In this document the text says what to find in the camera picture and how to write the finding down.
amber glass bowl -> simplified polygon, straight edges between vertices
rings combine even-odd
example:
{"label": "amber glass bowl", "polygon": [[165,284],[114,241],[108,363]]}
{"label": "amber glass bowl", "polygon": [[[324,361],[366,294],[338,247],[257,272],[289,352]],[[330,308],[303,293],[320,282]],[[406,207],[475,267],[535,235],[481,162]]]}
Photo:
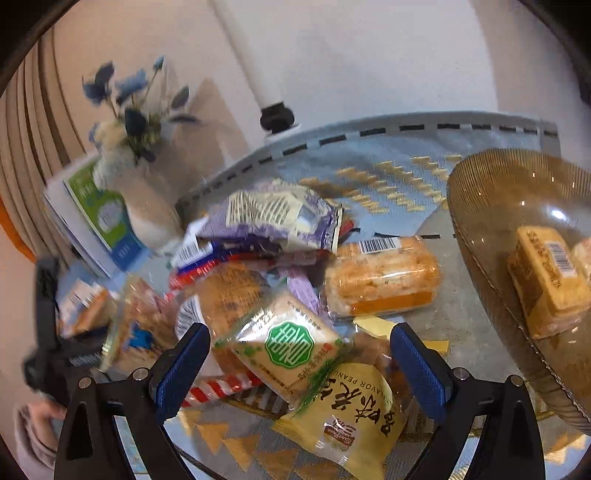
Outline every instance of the amber glass bowl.
{"label": "amber glass bowl", "polygon": [[480,300],[523,376],[563,420],[591,434],[591,314],[532,340],[506,260],[521,225],[557,229],[572,248],[591,236],[591,174],[528,150],[487,150],[449,177],[453,227]]}

blue gripper pad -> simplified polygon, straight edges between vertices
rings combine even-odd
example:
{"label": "blue gripper pad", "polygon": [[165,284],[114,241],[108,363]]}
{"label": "blue gripper pad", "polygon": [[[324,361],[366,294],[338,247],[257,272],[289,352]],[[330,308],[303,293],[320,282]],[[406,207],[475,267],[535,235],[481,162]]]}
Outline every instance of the blue gripper pad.
{"label": "blue gripper pad", "polygon": [[156,419],[164,423],[173,418],[193,385],[209,353],[208,328],[195,323],[176,347],[166,350],[152,367],[150,396],[156,404]]}
{"label": "blue gripper pad", "polygon": [[425,415],[439,425],[444,423],[445,405],[453,392],[451,370],[445,360],[426,348],[408,323],[392,329],[390,349]]}

screw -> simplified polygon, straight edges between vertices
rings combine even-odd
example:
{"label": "screw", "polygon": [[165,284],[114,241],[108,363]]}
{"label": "screw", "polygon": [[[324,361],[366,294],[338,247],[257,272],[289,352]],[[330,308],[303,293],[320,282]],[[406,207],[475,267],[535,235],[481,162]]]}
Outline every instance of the screw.
{"label": "screw", "polygon": [[80,388],[88,388],[90,387],[90,384],[92,383],[92,380],[88,377],[84,377],[81,378],[80,381],[78,382],[78,386]]}
{"label": "screw", "polygon": [[467,380],[470,378],[470,372],[462,367],[456,367],[453,369],[453,376],[458,380]]}
{"label": "screw", "polygon": [[137,370],[134,370],[134,373],[132,374],[134,380],[143,380],[144,378],[146,378],[148,376],[148,369],[147,368],[138,368]]}
{"label": "screw", "polygon": [[514,384],[516,387],[520,387],[523,385],[523,378],[519,375],[511,375],[510,377],[511,383]]}

packaged cake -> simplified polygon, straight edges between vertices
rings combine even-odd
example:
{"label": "packaged cake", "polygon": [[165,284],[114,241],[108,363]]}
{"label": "packaged cake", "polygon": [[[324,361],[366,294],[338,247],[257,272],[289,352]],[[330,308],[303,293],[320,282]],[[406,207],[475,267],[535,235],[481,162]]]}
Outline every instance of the packaged cake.
{"label": "packaged cake", "polygon": [[553,228],[519,227],[507,264],[532,338],[574,328],[591,306],[587,281]]}
{"label": "packaged cake", "polygon": [[235,355],[290,406],[305,403],[349,341],[299,301],[282,282],[232,331],[214,343]]}
{"label": "packaged cake", "polygon": [[337,316],[394,313],[428,305],[440,283],[437,259],[420,237],[374,238],[339,247],[324,295]]}
{"label": "packaged cake", "polygon": [[273,429],[359,480],[379,480],[412,395],[387,340],[360,331],[353,341],[353,351],[332,369],[314,400],[281,417]]}

snack pile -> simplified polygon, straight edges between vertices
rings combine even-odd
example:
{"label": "snack pile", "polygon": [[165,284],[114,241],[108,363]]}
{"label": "snack pile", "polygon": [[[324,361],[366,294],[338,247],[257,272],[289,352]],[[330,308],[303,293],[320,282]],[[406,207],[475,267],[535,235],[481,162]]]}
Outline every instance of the snack pile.
{"label": "snack pile", "polygon": [[202,323],[211,349],[184,407],[264,383],[289,404],[278,432],[361,480],[383,478],[411,394],[388,339],[353,321],[428,306],[441,273],[420,237],[346,243],[354,225],[306,186],[234,192],[187,227],[164,297],[129,277],[101,369],[149,368]]}

